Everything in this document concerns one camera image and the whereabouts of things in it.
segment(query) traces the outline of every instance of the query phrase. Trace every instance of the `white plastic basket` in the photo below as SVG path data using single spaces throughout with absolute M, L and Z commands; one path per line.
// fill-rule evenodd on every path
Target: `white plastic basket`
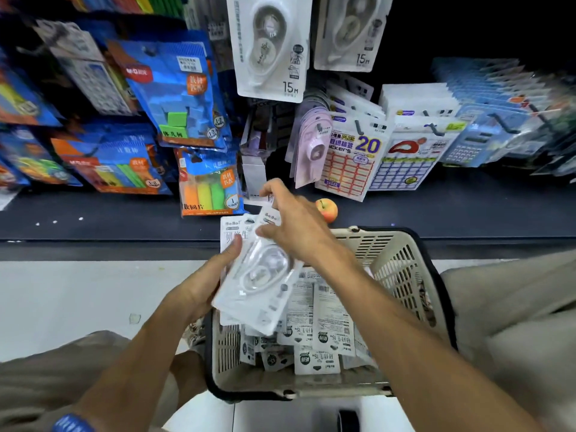
M 369 266 L 374 278 L 407 309 L 456 348 L 454 314 L 442 279 L 419 237 L 409 229 L 333 229 L 337 239 Z M 296 397 L 391 395 L 387 379 L 372 367 L 341 374 L 296 376 L 240 362 L 240 327 L 220 326 L 217 310 L 206 317 L 205 370 L 209 390 L 227 401 L 291 400 Z

